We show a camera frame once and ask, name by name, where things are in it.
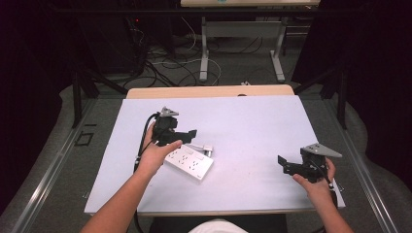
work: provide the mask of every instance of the white power strip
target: white power strip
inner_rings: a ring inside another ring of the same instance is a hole
[[[167,154],[165,160],[200,181],[213,164],[212,158],[185,145]]]

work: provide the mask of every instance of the person's right hand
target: person's right hand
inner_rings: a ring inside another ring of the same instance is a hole
[[[155,123],[152,123],[146,132],[146,137],[143,143],[143,148],[145,150],[143,151],[142,159],[140,160],[139,167],[137,168],[137,172],[139,172],[140,175],[149,175],[149,177],[155,175],[157,170],[163,164],[164,158],[168,153],[182,145],[182,140],[178,140],[163,147],[155,145],[152,142],[154,127]]]
[[[330,159],[326,159],[326,165],[327,165],[327,176],[331,182],[333,182],[333,177],[336,171],[335,166],[333,165],[332,161]],[[298,182],[300,185],[302,185],[303,188],[305,188],[308,197],[312,204],[315,206],[317,210],[321,208],[325,204],[333,204],[332,198],[330,195],[330,190],[328,183],[326,179],[322,179],[321,181],[318,181],[317,183],[310,183],[307,181],[305,178],[298,174],[294,174],[293,179]]]

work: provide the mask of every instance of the table surface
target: table surface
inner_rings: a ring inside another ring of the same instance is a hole
[[[94,214],[132,175],[146,119],[163,106],[180,113],[176,116],[177,131],[197,129],[192,142],[214,146],[214,164],[199,182],[165,163],[151,180],[138,207],[139,215],[314,210],[304,189],[283,174],[277,163],[278,154],[301,163],[299,149],[317,143],[300,99],[287,85],[250,85],[130,90],[123,100],[85,213]],[[344,207],[337,194],[339,207]]]
[[[182,0],[183,7],[315,6],[320,0]]]

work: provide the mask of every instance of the wire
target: wire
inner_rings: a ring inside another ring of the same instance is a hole
[[[218,45],[218,48],[215,49],[215,50],[210,50],[209,47],[208,47],[208,50],[210,50],[211,53],[215,53],[215,54],[254,53],[254,52],[260,50],[260,48],[261,48],[261,46],[262,46],[262,44],[263,44],[263,38],[260,38],[260,44],[258,45],[258,47],[257,47],[255,50],[252,50],[252,51],[245,51],[245,50],[247,50],[248,48],[250,48],[250,47],[252,46],[252,44],[254,44],[255,41],[257,41],[257,40],[258,40],[258,37],[256,37],[254,40],[252,40],[252,42],[251,42],[248,46],[246,46],[244,49],[242,49],[242,50],[240,50],[240,51],[217,51],[217,50],[219,49],[219,45]]]
[[[320,233],[320,232],[324,232],[324,233],[326,232],[324,226],[320,227],[319,229],[316,229],[316,230],[312,231],[311,233]]]
[[[314,161],[312,161],[312,159],[309,159],[309,161],[312,163],[312,165],[314,165],[319,172],[321,173],[321,175],[325,178],[325,180],[327,181],[327,184],[331,184],[331,181],[329,179],[329,177],[327,176],[327,174],[324,173],[324,171],[318,166],[318,164],[316,164]]]
[[[191,28],[189,23],[183,17],[182,17],[182,20],[185,22],[185,24],[188,26],[188,28],[191,31],[191,35],[192,35],[192,38],[193,38],[193,45],[190,48],[188,48],[188,50],[191,50],[191,49],[193,49],[194,46],[196,46],[196,33],[194,32],[193,28]]]
[[[215,77],[217,77],[217,75],[215,74],[215,73],[212,73],[212,72],[209,72],[209,71],[196,71],[194,74],[196,74],[196,73],[201,73],[201,72],[206,72],[208,75],[210,74],[210,75],[213,75],[213,76],[215,76]],[[189,77],[189,75],[187,75],[187,76],[185,76],[184,78],[182,78],[180,81],[179,81],[179,85],[182,85],[182,82],[185,80],[185,79],[187,79]],[[195,79],[194,80],[194,84],[190,84],[190,83],[187,83],[187,84],[185,84],[184,86],[204,86],[204,84],[199,84],[198,82],[197,82],[197,79]]]
[[[146,86],[146,87],[151,87],[151,86],[153,86],[153,85],[155,84],[155,82],[156,82],[156,78],[155,78],[155,77],[141,76],[141,77],[134,78],[134,79],[130,79],[130,80],[126,81],[122,86],[123,86],[124,88],[126,88],[126,86],[127,86],[129,83],[131,83],[131,82],[133,82],[133,81],[135,81],[135,80],[143,80],[143,79],[153,79],[152,83],[150,83],[150,84],[149,84],[148,86]]]
[[[147,147],[149,146],[149,144],[152,142],[152,141],[150,141],[150,142],[145,146],[145,148],[142,149],[143,144],[145,143],[146,131],[148,131],[149,122],[152,120],[152,118],[157,118],[159,115],[160,115],[160,113],[152,114],[151,116],[149,116],[148,120],[146,121],[145,127],[144,127],[144,129],[143,129],[142,140],[140,141],[139,151],[137,152],[136,161],[134,162],[133,173],[136,172],[137,168],[139,167],[139,162],[140,162],[140,159],[142,158],[143,152],[146,150],[146,148],[147,148]]]
[[[184,68],[185,70],[187,70],[187,71],[189,72],[189,75],[194,78],[195,83],[197,83],[197,80],[196,80],[196,77],[194,76],[194,73],[193,73],[192,71],[190,71],[188,68],[186,68],[185,65],[183,65],[183,64],[188,64],[188,63],[186,63],[186,62],[178,62],[178,61],[176,61],[176,60],[174,60],[174,59],[170,59],[170,60],[174,61],[175,64],[179,65],[180,68]]]
[[[165,83],[167,83],[168,86],[178,86],[177,84],[173,83],[171,80],[169,80],[166,76],[164,76],[163,74],[161,74],[152,64],[152,62],[147,61],[146,62],[148,67],[155,73],[158,74],[158,77],[160,80],[163,80]]]
[[[218,67],[218,69],[219,69],[219,74],[217,75],[217,77],[216,77],[216,80],[212,83],[212,85],[215,85],[215,83],[219,83],[219,78],[221,77],[221,75],[222,75],[222,68],[221,68],[221,66],[216,62],[216,61],[214,61],[214,60],[212,60],[212,59],[207,59],[208,61],[212,61],[213,63],[215,63],[215,65]],[[183,62],[179,62],[179,64],[189,64],[189,63],[192,63],[192,62],[196,62],[196,61],[202,61],[202,59],[194,59],[194,60],[191,60],[191,61],[183,61]],[[176,63],[172,63],[172,62],[156,62],[156,63],[152,63],[153,65],[159,65],[159,64],[176,64]]]
[[[136,212],[134,212],[133,217],[134,217],[134,225],[136,226],[137,231],[140,233],[144,233],[142,227],[140,227],[140,224],[139,224],[139,217],[137,216],[137,210]]]

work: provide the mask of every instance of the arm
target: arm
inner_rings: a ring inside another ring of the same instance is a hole
[[[88,221],[82,232],[126,232],[149,181],[163,164],[166,155],[182,145],[180,140],[164,147],[154,145],[151,143],[153,127],[152,124],[146,134],[144,146],[149,145],[136,172]]]
[[[336,171],[333,163],[327,158],[326,164],[328,167],[327,176],[332,182]],[[315,206],[318,215],[321,217],[324,223],[325,230],[328,233],[332,232],[353,232],[348,223],[339,214],[336,207],[333,204],[330,196],[330,190],[327,185],[327,181],[322,179],[317,183],[309,183],[306,179],[298,174],[293,175],[293,179],[305,188],[308,193],[308,197],[312,204]]]

